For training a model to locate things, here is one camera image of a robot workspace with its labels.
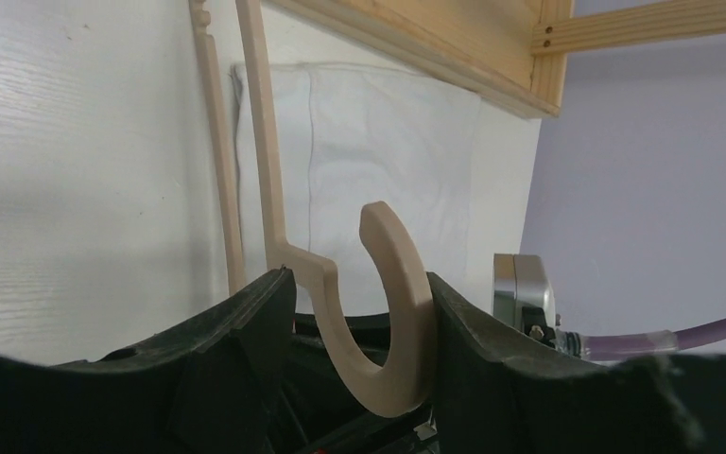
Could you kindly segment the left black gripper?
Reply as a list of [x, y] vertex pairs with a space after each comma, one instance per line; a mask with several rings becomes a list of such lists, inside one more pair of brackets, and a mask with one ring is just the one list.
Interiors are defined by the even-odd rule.
[[366, 410], [342, 383], [315, 317], [296, 314], [267, 453], [439, 453], [432, 406], [396, 418]]

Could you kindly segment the white skirt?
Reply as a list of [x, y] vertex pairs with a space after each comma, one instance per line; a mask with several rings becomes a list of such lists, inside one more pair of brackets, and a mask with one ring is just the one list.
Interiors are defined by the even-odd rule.
[[464, 281], [476, 95], [436, 79], [351, 64], [271, 69], [288, 241], [333, 260], [343, 313], [383, 313], [361, 208], [384, 201], [424, 266]]

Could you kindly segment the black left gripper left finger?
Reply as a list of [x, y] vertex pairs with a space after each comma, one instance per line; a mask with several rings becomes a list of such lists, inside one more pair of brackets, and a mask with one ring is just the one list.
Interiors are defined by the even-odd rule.
[[0, 453], [258, 453], [281, 393], [296, 285], [268, 271], [98, 361], [0, 356]]

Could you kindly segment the wooden hanger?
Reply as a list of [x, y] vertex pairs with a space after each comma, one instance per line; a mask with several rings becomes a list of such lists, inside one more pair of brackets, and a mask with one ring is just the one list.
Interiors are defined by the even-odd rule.
[[[188, 5], [216, 167], [217, 194], [230, 292], [247, 283], [237, 194], [236, 154], [222, 91], [211, 15]], [[437, 364], [437, 322], [419, 252], [395, 212], [382, 201], [366, 204], [359, 238], [380, 276], [390, 321], [389, 354], [369, 360], [346, 323], [338, 269], [329, 258], [291, 244], [286, 236], [284, 189], [268, 47], [257, 1], [236, 5], [251, 102], [267, 264], [287, 267], [309, 294], [320, 336], [344, 385], [370, 412], [395, 418], [419, 408], [431, 394]]]

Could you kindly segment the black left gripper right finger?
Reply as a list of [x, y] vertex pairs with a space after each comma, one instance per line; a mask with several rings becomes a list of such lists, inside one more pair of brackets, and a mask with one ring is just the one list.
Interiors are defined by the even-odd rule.
[[470, 304], [437, 274], [432, 396], [443, 453], [726, 453], [726, 355], [602, 366]]

